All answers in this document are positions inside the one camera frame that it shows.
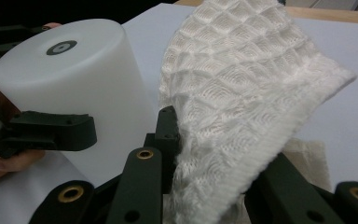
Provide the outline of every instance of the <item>textured cloth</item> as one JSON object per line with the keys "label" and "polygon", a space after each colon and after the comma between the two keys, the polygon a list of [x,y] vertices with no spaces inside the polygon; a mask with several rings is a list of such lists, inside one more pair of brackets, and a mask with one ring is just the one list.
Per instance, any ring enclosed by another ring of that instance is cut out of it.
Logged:
{"label": "textured cloth", "polygon": [[217,223],[315,108],[355,79],[322,55],[276,0],[204,0],[164,55],[173,105],[172,223]]}

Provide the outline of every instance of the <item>white surface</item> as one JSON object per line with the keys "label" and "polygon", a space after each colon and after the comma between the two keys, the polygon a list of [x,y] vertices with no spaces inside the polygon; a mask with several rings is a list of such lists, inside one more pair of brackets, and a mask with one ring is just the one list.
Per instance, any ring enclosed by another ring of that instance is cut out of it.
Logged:
{"label": "white surface", "polygon": [[[66,41],[76,44],[48,55]],[[72,22],[22,42],[0,60],[0,91],[21,111],[94,117],[97,143],[63,152],[94,186],[121,174],[156,126],[131,45],[114,21]]]}
{"label": "white surface", "polygon": [[[156,112],[163,53],[173,32],[193,9],[163,4],[124,24]],[[296,22],[321,51],[358,74],[358,24]],[[297,136],[326,143],[333,186],[340,181],[358,181],[358,78],[322,105]],[[25,172],[0,180],[0,224],[28,222],[37,205],[55,186],[73,179],[85,177],[54,153]]]}

